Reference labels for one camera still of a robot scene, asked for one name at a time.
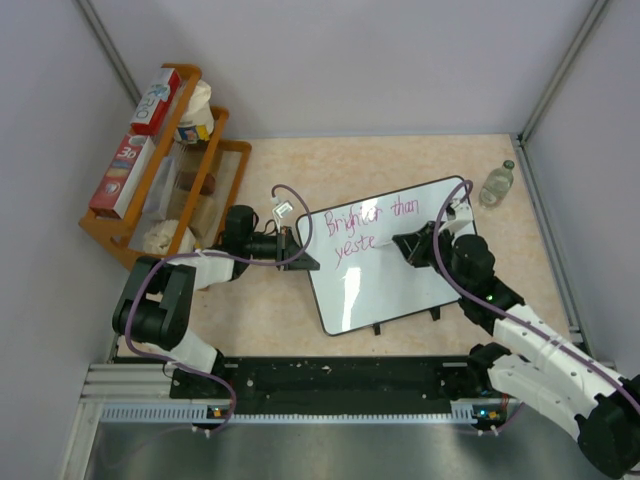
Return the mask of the white whiteboard black frame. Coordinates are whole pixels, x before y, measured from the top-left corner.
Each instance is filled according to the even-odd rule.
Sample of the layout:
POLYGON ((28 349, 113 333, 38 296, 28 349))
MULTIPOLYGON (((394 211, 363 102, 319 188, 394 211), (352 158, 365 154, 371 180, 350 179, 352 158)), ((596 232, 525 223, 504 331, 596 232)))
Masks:
POLYGON ((327 334, 344 334, 459 299, 432 267, 410 266, 393 244, 374 245, 434 220, 448 196, 463 197, 461 181, 451 176, 297 219, 300 242, 321 265, 309 278, 327 334))

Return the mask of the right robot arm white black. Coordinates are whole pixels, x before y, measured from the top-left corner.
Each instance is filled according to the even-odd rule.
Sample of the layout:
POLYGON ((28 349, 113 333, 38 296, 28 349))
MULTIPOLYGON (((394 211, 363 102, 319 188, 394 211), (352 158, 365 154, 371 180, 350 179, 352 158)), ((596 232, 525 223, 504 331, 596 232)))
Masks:
POLYGON ((477 234, 454 236, 432 222, 395 235, 414 268, 431 267, 461 296, 465 316, 493 338, 468 356, 476 394, 495 390, 564 430, 602 474, 639 473, 639 379, 626 378, 551 328, 495 274, 495 257, 477 234))

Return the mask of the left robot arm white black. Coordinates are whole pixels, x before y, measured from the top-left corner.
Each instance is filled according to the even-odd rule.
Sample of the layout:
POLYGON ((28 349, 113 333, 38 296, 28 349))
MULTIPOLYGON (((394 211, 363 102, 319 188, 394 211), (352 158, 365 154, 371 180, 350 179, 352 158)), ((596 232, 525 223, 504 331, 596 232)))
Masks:
POLYGON ((166 263, 152 256, 136 260, 112 316, 113 330, 164 361, 193 369, 194 387, 205 396, 216 396, 226 387, 227 374, 217 366, 219 351, 189 328, 193 295, 235 280, 249 265, 259 263, 275 263, 284 271, 320 269, 289 227, 278 224, 270 233, 259 232, 251 207, 232 206, 213 248, 179 254, 166 263))

